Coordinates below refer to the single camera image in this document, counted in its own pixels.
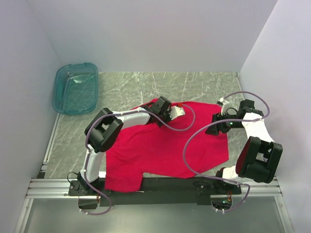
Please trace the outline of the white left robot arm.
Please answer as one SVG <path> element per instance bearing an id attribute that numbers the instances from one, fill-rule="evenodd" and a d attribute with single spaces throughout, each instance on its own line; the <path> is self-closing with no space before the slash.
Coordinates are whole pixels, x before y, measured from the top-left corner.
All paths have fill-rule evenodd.
<path id="1" fill-rule="evenodd" d="M 172 121 L 172 103 L 165 97 L 155 102 L 124 112 L 113 112 L 103 108 L 85 129 L 86 157 L 83 168 L 76 173 L 77 181 L 70 188 L 92 195 L 98 187 L 99 172 L 105 153 L 112 148 L 121 130 L 156 123 L 162 126 Z"/>

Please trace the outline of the teal transparent plastic bin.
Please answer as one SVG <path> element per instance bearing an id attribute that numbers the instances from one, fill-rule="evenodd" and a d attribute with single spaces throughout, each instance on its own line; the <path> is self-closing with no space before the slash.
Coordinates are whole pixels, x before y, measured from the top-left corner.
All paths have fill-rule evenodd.
<path id="1" fill-rule="evenodd" d="M 55 76 L 52 107 L 64 115 L 92 112 L 98 100 L 98 69 L 93 63 L 70 64 Z"/>

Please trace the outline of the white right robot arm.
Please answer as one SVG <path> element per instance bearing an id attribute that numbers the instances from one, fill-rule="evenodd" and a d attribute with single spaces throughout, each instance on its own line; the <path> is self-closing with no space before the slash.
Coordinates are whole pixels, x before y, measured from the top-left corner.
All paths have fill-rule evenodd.
<path id="1" fill-rule="evenodd" d="M 244 128 L 247 141 L 236 165 L 223 167 L 217 171 L 219 177 L 213 182 L 217 193 L 223 194 L 230 184 L 253 180 L 257 183 L 270 183 L 280 161 L 283 146 L 276 143 L 269 135 L 264 123 L 264 114 L 255 108 L 253 100 L 242 100 L 235 114 L 228 113 L 232 105 L 221 98 L 218 102 L 221 111 L 213 114 L 212 122 L 219 122 L 206 129 L 205 134 L 218 136 L 230 129 Z"/>

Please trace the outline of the red t-shirt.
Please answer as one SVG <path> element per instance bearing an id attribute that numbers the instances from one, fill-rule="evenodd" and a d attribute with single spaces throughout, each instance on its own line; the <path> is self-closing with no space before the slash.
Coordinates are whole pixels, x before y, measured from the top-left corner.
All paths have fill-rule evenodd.
<path id="1" fill-rule="evenodd" d="M 120 132 L 106 153 L 105 188 L 119 192 L 140 189 L 144 173 L 190 178 L 183 162 L 187 140 L 220 112 L 216 104 L 187 101 L 185 115 L 169 122 L 171 128 L 156 124 L 139 125 Z M 186 159 L 191 168 L 206 172 L 229 159 L 226 134 L 199 133 L 188 145 Z"/>

